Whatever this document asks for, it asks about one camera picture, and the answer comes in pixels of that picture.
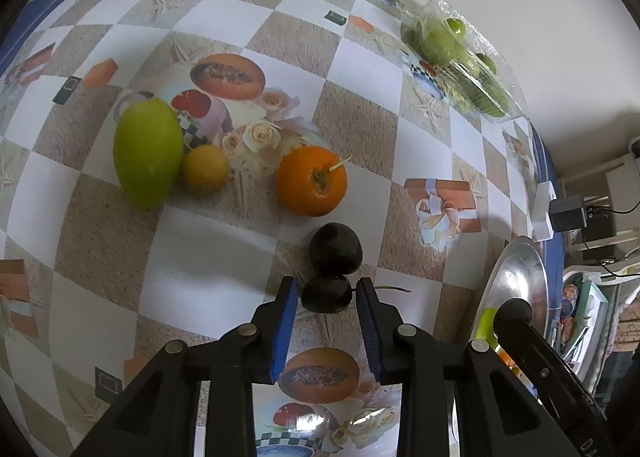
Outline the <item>green mango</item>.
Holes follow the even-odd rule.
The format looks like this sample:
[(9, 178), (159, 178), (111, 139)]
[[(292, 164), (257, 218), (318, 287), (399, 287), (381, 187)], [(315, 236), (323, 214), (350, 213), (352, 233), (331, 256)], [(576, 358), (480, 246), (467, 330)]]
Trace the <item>green mango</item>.
[(139, 209), (158, 208), (171, 193), (184, 144), (179, 120), (164, 101), (129, 105), (117, 122), (113, 159), (126, 197)]
[(475, 330), (474, 339), (484, 340), (489, 344), (492, 350), (496, 350), (498, 347), (498, 340), (494, 333), (494, 319), (497, 314), (497, 309), (494, 307), (486, 307), (482, 315), (480, 315), (480, 321)]

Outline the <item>dark plum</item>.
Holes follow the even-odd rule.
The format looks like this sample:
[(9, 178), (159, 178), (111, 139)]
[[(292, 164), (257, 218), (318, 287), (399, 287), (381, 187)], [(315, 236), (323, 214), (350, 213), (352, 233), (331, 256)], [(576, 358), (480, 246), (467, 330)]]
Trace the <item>dark plum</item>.
[(309, 260), (319, 274), (337, 276), (355, 273), (363, 260), (363, 250), (358, 235), (343, 223), (322, 225), (312, 235)]
[(309, 312), (337, 314), (355, 301), (358, 310), (371, 312), (380, 302), (378, 290), (411, 292), (394, 285), (375, 285), (370, 277), (361, 277), (356, 286), (352, 286), (345, 276), (315, 276), (303, 286), (300, 303)]

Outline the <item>dark plum top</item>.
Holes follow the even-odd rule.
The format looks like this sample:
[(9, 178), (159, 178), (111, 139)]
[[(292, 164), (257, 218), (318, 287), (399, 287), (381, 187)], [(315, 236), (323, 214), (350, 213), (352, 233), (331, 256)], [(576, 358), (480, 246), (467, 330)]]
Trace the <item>dark plum top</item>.
[(363, 250), (358, 235), (343, 223), (322, 225), (312, 235), (309, 260), (319, 274), (337, 276), (355, 273), (363, 260)]

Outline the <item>brown longan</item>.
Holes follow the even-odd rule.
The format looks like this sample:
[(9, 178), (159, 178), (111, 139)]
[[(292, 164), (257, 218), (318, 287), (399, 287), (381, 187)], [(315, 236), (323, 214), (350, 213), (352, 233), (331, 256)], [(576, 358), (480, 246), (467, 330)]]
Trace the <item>brown longan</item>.
[(215, 145), (193, 148), (182, 163), (186, 190), (193, 196), (206, 197), (221, 190), (229, 180), (231, 168), (224, 151)]

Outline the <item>orange tangerine with stem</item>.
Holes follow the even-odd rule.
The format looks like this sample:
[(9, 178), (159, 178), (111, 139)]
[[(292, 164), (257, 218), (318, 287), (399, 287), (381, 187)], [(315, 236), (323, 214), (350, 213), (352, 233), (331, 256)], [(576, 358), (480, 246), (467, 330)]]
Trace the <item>orange tangerine with stem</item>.
[(343, 200), (348, 188), (346, 162), (326, 148), (306, 145), (281, 159), (274, 184), (283, 208), (299, 217), (322, 217)]

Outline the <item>silver metal plate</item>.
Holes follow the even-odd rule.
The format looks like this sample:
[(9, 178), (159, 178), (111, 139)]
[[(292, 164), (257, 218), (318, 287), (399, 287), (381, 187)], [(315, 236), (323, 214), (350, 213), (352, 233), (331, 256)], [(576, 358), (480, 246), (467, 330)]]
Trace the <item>silver metal plate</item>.
[(546, 336), (549, 316), (548, 278), (537, 245), (527, 236), (512, 239), (499, 255), (480, 296), (470, 339), (476, 338), (486, 310), (497, 310), (503, 302), (512, 298), (520, 298), (529, 303), (533, 310), (532, 326), (541, 336)]

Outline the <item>white shelf unit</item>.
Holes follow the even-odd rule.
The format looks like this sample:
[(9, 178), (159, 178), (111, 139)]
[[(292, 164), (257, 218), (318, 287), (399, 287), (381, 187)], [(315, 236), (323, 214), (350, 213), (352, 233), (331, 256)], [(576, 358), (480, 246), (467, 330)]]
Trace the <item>white shelf unit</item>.
[(562, 195), (582, 195), (587, 226), (564, 233), (564, 276), (587, 274), (603, 286), (639, 277), (639, 138), (623, 156), (560, 179)]

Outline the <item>black charger on white base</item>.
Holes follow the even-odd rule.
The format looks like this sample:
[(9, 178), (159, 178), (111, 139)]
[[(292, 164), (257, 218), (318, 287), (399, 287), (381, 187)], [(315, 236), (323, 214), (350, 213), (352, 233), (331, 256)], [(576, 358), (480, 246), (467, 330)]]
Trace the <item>black charger on white base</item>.
[(533, 239), (552, 240), (555, 233), (583, 229), (587, 212), (582, 195), (558, 197), (551, 181), (537, 185), (532, 211)]

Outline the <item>patterned tablecloth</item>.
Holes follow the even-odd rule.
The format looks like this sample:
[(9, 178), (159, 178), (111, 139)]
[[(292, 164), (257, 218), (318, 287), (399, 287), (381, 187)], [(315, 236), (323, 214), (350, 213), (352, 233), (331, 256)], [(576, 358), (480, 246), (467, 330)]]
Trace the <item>patterned tablecloth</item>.
[[(408, 323), (460, 336), (506, 243), (533, 232), (532, 129), (439, 98), (402, 43), (401, 0), (32, 0), (1, 48), (1, 396), (39, 456), (67, 456), (172, 339), (248, 321), (311, 277), (321, 219), (280, 205), (294, 148), (337, 154), (360, 274)], [(113, 166), (136, 96), (220, 148), (217, 194), (131, 205)]]

